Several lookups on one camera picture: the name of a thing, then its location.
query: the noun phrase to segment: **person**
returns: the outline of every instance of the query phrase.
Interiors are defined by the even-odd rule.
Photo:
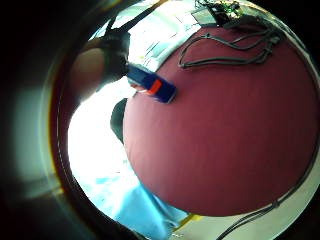
[[[94,38],[84,46],[69,72],[67,91],[73,95],[74,109],[104,85],[117,81],[127,73],[128,38],[110,41]],[[114,107],[110,127],[123,143],[122,120],[127,99]],[[141,184],[134,171],[128,169],[117,177],[110,176],[104,213],[128,228],[153,240],[168,239],[188,213],[163,202]]]

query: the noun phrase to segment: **can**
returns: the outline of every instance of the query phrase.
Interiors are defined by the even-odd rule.
[[[170,103],[177,88],[157,73],[140,64],[129,63],[128,81],[138,92],[149,95],[162,103]]]

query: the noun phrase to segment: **person's hand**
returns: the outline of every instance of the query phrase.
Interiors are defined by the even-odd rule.
[[[73,63],[69,83],[80,101],[127,74],[130,34],[111,32],[90,40]]]
[[[102,86],[117,81],[128,73],[129,45],[130,33],[120,32],[118,29],[112,29],[102,37],[99,43],[105,57]]]

